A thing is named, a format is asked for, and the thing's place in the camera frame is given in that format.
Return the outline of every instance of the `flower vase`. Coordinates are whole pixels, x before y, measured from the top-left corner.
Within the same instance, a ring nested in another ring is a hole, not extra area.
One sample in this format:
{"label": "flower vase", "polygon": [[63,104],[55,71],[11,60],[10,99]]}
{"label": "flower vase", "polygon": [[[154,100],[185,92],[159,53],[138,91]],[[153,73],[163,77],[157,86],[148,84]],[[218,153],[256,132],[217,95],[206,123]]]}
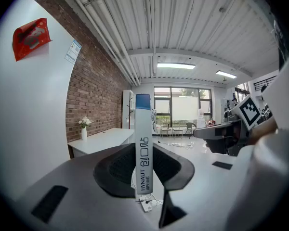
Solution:
{"label": "flower vase", "polygon": [[81,138],[83,141],[87,140],[87,127],[81,129]]}

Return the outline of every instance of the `electrical outlet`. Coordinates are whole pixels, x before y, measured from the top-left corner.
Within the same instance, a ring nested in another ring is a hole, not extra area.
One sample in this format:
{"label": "electrical outlet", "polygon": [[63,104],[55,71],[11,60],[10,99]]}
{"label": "electrical outlet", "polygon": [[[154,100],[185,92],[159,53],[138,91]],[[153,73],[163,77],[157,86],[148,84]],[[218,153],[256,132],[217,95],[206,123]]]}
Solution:
{"label": "electrical outlet", "polygon": [[144,209],[144,212],[149,212],[152,210],[153,206],[151,205],[152,201],[150,201],[149,203],[146,203],[146,201],[149,200],[146,196],[140,197],[139,201],[141,203],[141,206]]}

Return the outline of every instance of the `desk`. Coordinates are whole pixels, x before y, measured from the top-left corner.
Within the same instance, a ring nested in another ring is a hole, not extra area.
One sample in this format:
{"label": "desk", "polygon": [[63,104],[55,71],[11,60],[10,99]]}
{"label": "desk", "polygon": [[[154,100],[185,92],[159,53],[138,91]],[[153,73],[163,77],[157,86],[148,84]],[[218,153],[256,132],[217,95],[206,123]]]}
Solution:
{"label": "desk", "polygon": [[134,130],[111,128],[104,132],[93,134],[86,141],[77,140],[68,143],[70,156],[71,150],[74,157],[99,152],[122,144],[134,143]]}

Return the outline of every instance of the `blue cap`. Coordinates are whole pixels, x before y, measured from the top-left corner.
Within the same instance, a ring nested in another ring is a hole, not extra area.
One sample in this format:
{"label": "blue cap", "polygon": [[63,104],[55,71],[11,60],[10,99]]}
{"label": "blue cap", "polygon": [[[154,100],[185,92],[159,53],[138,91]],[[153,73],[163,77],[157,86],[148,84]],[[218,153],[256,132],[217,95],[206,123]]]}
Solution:
{"label": "blue cap", "polygon": [[149,94],[136,94],[136,109],[151,110]]}

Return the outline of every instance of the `black chair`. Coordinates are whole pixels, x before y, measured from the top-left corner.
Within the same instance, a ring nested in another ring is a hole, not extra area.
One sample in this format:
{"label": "black chair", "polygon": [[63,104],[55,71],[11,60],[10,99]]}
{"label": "black chair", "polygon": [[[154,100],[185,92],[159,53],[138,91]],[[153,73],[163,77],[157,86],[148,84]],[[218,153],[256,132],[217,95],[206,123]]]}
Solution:
{"label": "black chair", "polygon": [[189,137],[188,137],[189,139],[191,138],[191,133],[193,133],[194,130],[196,130],[196,128],[197,128],[197,126],[196,126],[195,123],[187,122],[185,134],[187,133],[187,131],[189,132]]}

